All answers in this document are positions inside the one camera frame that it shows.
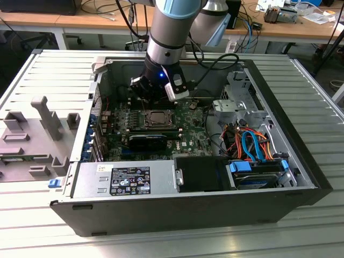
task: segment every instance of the office chair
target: office chair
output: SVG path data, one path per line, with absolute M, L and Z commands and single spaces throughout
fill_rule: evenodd
M 42 48 L 45 43 L 48 43 L 50 46 L 58 45 L 58 43 L 57 43 L 53 33 L 40 32 L 40 34 L 41 34 L 41 36 L 37 36 L 37 37 L 33 37 L 33 38 L 22 40 L 20 42 L 21 48 L 23 50 L 27 50 L 28 49 L 27 43 L 33 42 L 33 41 L 38 41 L 38 40 L 40 40 L 40 42 L 37 44 L 37 46 L 35 48 Z M 67 35 L 66 38 L 77 39 L 77 44 L 78 45 L 82 44 L 81 38 L 79 36 Z

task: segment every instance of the ribbed metal surface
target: ribbed metal surface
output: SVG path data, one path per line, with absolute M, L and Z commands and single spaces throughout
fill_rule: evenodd
M 92 80 L 90 65 L 93 57 L 100 55 L 141 56 L 130 52 L 43 51 L 33 57 L 18 85 L 12 85 L 15 89 L 0 110 L 0 118 L 5 109 L 16 110 L 18 106 L 33 117 L 37 116 L 29 107 L 32 95 L 37 93 L 47 95 L 50 108 L 60 115 L 82 109 Z M 61 192 L 49 192 L 47 182 L 2 183 L 0 256 L 342 257 L 342 114 L 287 56 L 242 57 L 255 61 L 333 186 L 331 194 L 314 206 L 298 208 L 276 224 L 80 238 L 50 210 L 49 201 Z

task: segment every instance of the blue latch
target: blue latch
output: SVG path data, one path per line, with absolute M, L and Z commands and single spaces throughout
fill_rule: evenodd
M 85 152 L 85 151 L 87 151 L 87 150 L 89 150 L 91 148 L 91 146 L 89 145 L 89 144 L 84 144 L 83 146 L 82 146 L 82 150 Z
M 97 117 L 94 114 L 90 114 L 90 123 L 94 124 L 97 121 Z
M 59 188 L 59 187 L 61 187 L 61 180 L 60 179 L 50 179 L 48 187 L 49 188 Z
M 87 128 L 86 129 L 86 134 L 91 135 L 94 133 L 94 130 L 92 128 Z
M 252 168 L 248 161 L 235 161 L 230 164 L 230 170 L 234 172 L 247 172 L 252 171 Z
M 88 160 L 88 159 L 90 159 L 90 157 L 91 157 L 91 153 L 89 153 L 89 152 L 82 152 L 81 153 L 81 159 L 82 160 Z
M 86 144 L 88 144 L 91 140 L 92 140 L 92 137 L 86 134 L 86 135 L 85 135 L 85 140 L 84 140 L 84 142 L 85 142 Z
M 282 160 L 282 161 L 281 161 L 281 164 L 282 164 L 282 166 L 283 166 L 283 168 L 284 168 L 284 171 L 287 171 L 288 168 L 289 168 L 288 162 L 287 162 L 286 160 Z

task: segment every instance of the motherboard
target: motherboard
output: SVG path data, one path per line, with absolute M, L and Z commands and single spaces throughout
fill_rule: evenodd
M 179 156 L 211 156 L 204 131 L 203 107 L 182 100 L 172 106 L 145 107 L 121 102 L 103 112 L 105 161 L 171 160 Z

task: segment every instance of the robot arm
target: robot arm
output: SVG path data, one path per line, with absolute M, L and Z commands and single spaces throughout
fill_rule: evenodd
M 216 34 L 219 34 L 219 27 L 225 29 L 226 23 L 223 21 L 228 9 L 225 0 L 137 0 L 132 2 L 155 4 L 145 67 L 140 77 L 132 79 L 132 90 L 140 98 L 147 100 L 158 100 L 166 97 L 166 94 L 170 101 L 187 97 L 191 82 L 186 81 L 179 65 L 185 42 L 192 26 L 194 27 L 192 32 L 195 34 L 200 29 L 207 31 L 215 28 Z M 207 10 L 201 15 L 209 17 L 215 13 L 216 19 L 213 19 L 211 24 L 208 24 L 209 19 L 206 24 L 202 24 L 198 19 L 198 23 L 193 25 L 204 7 Z

